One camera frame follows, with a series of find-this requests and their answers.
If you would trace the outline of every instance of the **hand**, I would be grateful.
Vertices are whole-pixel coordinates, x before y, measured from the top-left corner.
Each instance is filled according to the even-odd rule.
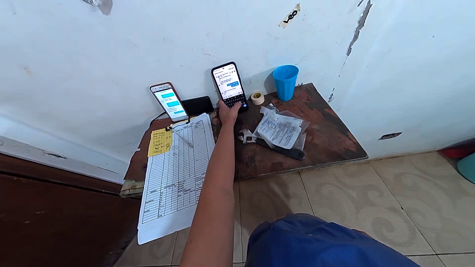
[[[226,104],[224,104],[223,100],[218,101],[219,106],[219,118],[223,126],[225,125],[234,125],[236,122],[236,118],[238,117],[238,110],[241,107],[241,102],[234,103],[232,108],[228,108]]]

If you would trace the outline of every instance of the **red object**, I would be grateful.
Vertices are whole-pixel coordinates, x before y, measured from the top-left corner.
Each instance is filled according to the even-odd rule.
[[[449,157],[455,159],[465,158],[475,153],[475,139],[462,141],[451,145],[448,148],[442,149],[441,152]]]

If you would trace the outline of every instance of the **wrench handle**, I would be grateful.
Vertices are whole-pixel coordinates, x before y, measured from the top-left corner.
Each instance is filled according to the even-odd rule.
[[[264,139],[256,138],[256,144],[266,147],[268,149],[272,149],[277,153],[280,153],[284,156],[291,157],[296,160],[303,160],[305,158],[305,152],[302,150],[298,150],[296,148],[286,149],[280,146],[275,145],[274,148],[270,148],[270,146],[264,141]]]

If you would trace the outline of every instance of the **adjustable wrench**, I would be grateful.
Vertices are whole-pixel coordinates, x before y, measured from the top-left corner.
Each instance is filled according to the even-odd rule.
[[[252,135],[252,132],[248,129],[242,129],[239,131],[239,133],[242,133],[243,136],[238,136],[237,138],[239,140],[242,140],[242,143],[247,144],[247,143],[256,143],[258,145],[261,145],[263,147],[266,147],[268,149],[272,149],[277,153],[280,153],[284,156],[291,157],[296,160],[303,160],[305,158],[305,152],[302,150],[296,149],[296,148],[291,148],[291,149],[286,149],[280,146],[275,145],[273,148],[271,148],[264,139],[262,138],[257,138]]]

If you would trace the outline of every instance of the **wooden cabinet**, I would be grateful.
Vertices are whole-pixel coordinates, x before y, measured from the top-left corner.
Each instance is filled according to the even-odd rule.
[[[120,185],[0,162],[0,266],[111,266],[135,235],[140,200],[120,198]]]

